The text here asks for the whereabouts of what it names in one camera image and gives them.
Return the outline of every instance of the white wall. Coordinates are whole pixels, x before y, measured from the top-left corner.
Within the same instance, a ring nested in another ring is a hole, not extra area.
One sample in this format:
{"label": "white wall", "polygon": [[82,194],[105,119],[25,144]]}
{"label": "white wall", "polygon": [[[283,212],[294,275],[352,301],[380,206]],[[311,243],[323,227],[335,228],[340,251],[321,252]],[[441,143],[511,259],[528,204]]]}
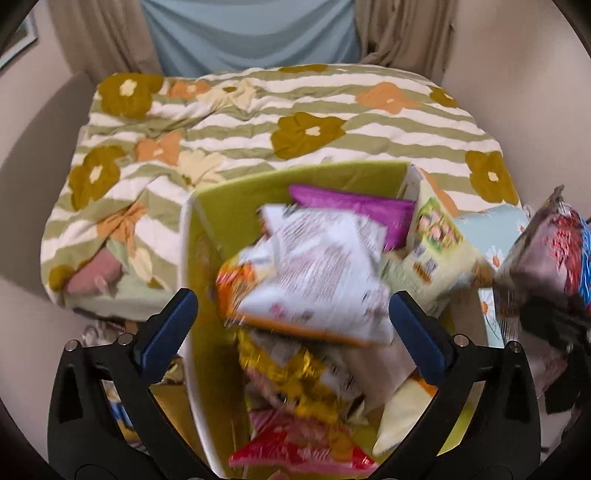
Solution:
{"label": "white wall", "polygon": [[72,76],[47,0],[40,0],[33,14],[39,40],[0,72],[0,163],[34,115]]}
{"label": "white wall", "polygon": [[591,215],[591,59],[551,0],[459,0],[443,86],[503,147],[522,200]]}
{"label": "white wall", "polygon": [[[0,74],[0,164],[30,120],[72,76],[46,0],[34,15],[38,43]],[[10,251],[0,249],[0,255]],[[0,397],[27,439],[47,457],[47,413],[57,363],[63,345],[79,338],[86,322],[4,278],[0,312]]]}

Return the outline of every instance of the floral comforter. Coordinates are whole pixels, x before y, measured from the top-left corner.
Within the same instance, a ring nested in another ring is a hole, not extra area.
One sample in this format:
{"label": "floral comforter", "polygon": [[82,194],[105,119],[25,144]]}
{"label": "floral comforter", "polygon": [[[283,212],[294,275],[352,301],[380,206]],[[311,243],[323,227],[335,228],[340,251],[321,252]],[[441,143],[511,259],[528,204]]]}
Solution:
{"label": "floral comforter", "polygon": [[41,276],[53,301],[107,245],[125,275],[174,291],[180,211],[194,189],[353,160],[419,166],[451,215],[519,198],[497,141],[429,80],[377,66],[305,65],[102,82],[47,221]]}

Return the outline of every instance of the snack bag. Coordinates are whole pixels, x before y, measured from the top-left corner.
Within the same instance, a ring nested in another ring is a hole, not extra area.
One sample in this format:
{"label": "snack bag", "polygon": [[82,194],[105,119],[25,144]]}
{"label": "snack bag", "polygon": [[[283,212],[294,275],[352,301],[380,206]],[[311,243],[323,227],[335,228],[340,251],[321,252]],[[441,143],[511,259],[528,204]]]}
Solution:
{"label": "snack bag", "polygon": [[378,464],[344,426],[296,418],[277,410],[249,413],[256,437],[229,459],[230,467],[278,465],[291,472],[368,476]]}
{"label": "snack bag", "polygon": [[558,307],[591,314],[591,228],[562,198],[534,215],[509,264],[513,284]]}
{"label": "snack bag", "polygon": [[[291,215],[296,212],[302,213],[306,211],[317,215],[322,211],[331,212],[331,210],[305,209],[297,205],[285,205],[283,203],[267,203],[259,209],[258,214],[263,230],[269,237],[275,235]],[[371,258],[375,262],[379,262],[384,250],[387,234],[386,227],[374,222],[365,215],[355,215],[353,218],[355,219],[355,229],[361,243],[367,248]]]}
{"label": "snack bag", "polygon": [[495,308],[505,342],[519,340],[519,311],[531,294],[591,314],[591,231],[564,202],[563,189],[554,189],[495,274]]}
{"label": "snack bag", "polygon": [[462,235],[421,171],[410,166],[399,196],[416,200],[407,236],[408,255],[386,261],[382,279],[393,293],[406,290],[438,317],[453,291],[492,284],[494,270]]}
{"label": "snack bag", "polygon": [[364,411],[384,405],[417,366],[396,333],[387,346],[341,347],[340,353],[364,394]]}
{"label": "snack bag", "polygon": [[363,402],[344,366],[296,340],[251,329],[238,332],[242,369],[278,410],[335,424]]}
{"label": "snack bag", "polygon": [[[419,376],[413,375],[407,379],[384,407],[373,454],[381,455],[402,442],[419,421],[435,393],[437,389],[426,384]],[[467,402],[439,455],[460,444],[473,414],[474,410]]]}
{"label": "snack bag", "polygon": [[298,209],[222,266],[221,315],[288,335],[389,345],[389,289],[376,276],[385,228],[352,212]]}
{"label": "snack bag", "polygon": [[413,218],[414,202],[410,200],[339,192],[307,185],[291,185],[290,195],[305,207],[351,210],[385,225],[388,228],[384,245],[387,251],[404,246]]}

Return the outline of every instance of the yellow snack bag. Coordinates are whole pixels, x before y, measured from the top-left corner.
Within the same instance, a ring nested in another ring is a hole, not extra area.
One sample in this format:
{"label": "yellow snack bag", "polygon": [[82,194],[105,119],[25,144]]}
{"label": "yellow snack bag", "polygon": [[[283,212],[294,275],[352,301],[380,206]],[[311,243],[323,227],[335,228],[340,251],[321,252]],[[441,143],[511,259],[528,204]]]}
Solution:
{"label": "yellow snack bag", "polygon": [[395,293],[406,290],[430,316],[438,317],[460,288],[492,283],[492,267],[460,232],[416,167],[408,169],[400,195],[416,201],[402,261],[382,259],[382,280]]}
{"label": "yellow snack bag", "polygon": [[362,405],[355,379],[336,359],[296,340],[258,330],[238,332],[242,369],[275,408],[330,424]]}

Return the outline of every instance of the red snack bag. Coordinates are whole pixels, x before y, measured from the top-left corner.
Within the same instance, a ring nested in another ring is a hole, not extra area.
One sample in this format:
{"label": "red snack bag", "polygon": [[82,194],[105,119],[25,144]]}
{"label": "red snack bag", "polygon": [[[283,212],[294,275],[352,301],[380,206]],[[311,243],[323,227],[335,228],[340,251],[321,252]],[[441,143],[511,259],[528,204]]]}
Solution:
{"label": "red snack bag", "polygon": [[291,472],[369,475],[378,464],[356,446],[344,426],[329,426],[277,410],[253,410],[257,436],[229,459],[231,467],[278,465]]}

